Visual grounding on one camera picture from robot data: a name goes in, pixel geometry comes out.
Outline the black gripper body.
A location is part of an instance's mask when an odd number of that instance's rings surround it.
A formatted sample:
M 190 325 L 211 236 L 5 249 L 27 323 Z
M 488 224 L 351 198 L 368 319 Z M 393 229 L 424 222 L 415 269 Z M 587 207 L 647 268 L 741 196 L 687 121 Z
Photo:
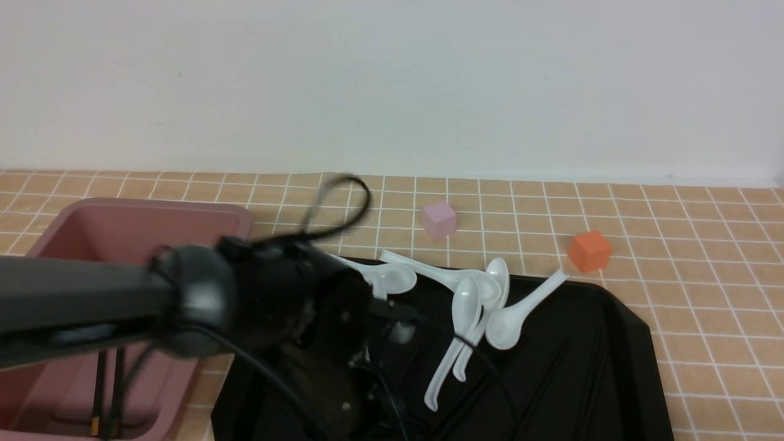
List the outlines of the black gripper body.
M 238 358 L 285 397 L 318 440 L 414 440 L 400 392 L 380 365 L 412 307 L 375 298 L 358 270 L 292 236 L 224 236 L 237 280 Z

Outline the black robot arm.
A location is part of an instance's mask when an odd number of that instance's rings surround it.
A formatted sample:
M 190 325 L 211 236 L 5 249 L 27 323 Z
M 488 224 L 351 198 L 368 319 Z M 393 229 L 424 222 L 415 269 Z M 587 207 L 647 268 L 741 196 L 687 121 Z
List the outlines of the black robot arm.
M 370 439 L 383 426 L 413 439 L 394 382 L 372 359 L 371 326 L 414 316 L 375 298 L 308 234 L 166 247 L 145 266 L 2 258 L 3 369 L 148 341 L 128 389 L 155 351 L 232 353 L 323 440 Z

